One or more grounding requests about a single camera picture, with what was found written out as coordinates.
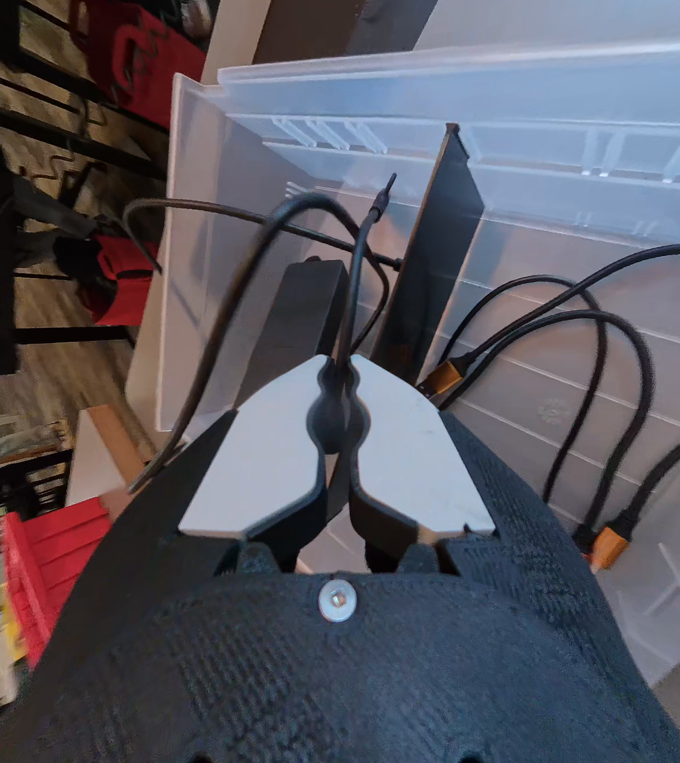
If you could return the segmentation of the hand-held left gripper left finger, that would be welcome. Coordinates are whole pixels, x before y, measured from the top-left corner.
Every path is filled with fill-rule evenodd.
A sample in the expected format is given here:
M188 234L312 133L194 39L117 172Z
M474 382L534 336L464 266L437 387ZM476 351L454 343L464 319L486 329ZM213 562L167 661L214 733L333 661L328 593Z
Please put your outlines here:
M330 367L329 356L314 356L236 410L180 521L182 534L254 537L319 499L326 467L315 419Z

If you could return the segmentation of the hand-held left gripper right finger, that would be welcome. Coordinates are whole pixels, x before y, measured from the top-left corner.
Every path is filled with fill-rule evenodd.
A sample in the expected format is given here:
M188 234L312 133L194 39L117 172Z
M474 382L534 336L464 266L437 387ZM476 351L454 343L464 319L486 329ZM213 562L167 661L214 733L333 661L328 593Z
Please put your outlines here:
M348 366L349 515L370 546L435 546L496 525L439 411L369 359Z

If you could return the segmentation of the black usb hub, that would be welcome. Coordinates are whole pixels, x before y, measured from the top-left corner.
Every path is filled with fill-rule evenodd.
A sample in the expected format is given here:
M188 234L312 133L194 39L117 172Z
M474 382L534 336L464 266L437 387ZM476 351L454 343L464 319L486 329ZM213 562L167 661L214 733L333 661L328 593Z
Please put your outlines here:
M235 408L314 356L332 354L348 283L341 260L312 257L287 267L251 353Z

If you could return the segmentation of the clear plastic bin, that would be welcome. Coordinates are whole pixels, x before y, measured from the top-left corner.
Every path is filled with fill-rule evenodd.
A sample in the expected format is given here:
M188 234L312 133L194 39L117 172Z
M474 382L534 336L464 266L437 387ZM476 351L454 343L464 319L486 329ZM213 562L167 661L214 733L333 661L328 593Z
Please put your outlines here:
M459 321L503 282L550 272L571 281L653 246L680 244L680 43L559 50L468 47L237 66L176 81L167 194L267 214L315 188L356 219L392 172L386 218L370 237L402 258L455 124L484 204L433 318L424 306L380 321L362 350L412 353L414 383L438 364ZM170 212L155 390L140 416L167 432L188 393L223 289L254 225ZM234 324L190 435L234 404L283 267L348 255L281 238ZM680 255L630 265L587 287L650 349L649 417L618 467L608 522L680 444ZM639 371L612 330L602 386L550 508L583 519L608 457L636 412ZM593 367L594 329L576 320L533 332L497 358L450 411L535 491ZM680 460L647 487L631 546L599 577L634 661L655 686L680 669Z

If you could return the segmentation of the wood edged side table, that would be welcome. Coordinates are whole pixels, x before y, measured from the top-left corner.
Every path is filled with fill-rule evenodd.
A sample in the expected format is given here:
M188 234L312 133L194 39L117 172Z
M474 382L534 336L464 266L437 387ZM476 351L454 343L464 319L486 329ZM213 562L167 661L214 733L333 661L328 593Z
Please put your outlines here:
M131 502L128 487L144 465L111 406L81 410L65 504L96 498L114 523Z

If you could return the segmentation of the black bin divider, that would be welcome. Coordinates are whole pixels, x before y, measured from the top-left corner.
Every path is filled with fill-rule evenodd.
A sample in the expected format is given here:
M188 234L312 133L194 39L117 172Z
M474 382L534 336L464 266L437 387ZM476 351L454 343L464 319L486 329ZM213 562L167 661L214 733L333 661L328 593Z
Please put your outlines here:
M370 354L411 386L420 379L484 211L459 125L449 122Z

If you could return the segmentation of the red bag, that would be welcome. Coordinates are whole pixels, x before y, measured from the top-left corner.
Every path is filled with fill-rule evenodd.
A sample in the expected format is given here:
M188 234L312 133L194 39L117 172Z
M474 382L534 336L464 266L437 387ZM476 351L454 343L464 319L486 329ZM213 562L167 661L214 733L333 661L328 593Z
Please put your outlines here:
M102 275L113 287L109 298L91 300L87 310L94 323L103 327L140 327L154 274L157 246L147 243L147 259L130 239L98 235L97 262Z
M173 79L199 80L205 54L179 32L173 2L71 1L70 38L105 104L169 130Z

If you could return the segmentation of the large red plastic bin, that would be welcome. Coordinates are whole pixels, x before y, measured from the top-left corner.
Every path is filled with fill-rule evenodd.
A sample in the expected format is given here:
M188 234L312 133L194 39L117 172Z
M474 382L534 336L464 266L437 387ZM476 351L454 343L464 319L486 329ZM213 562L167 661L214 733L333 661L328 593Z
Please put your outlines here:
M99 498L22 520L0 520L6 599L29 670L39 663L60 612L112 522Z

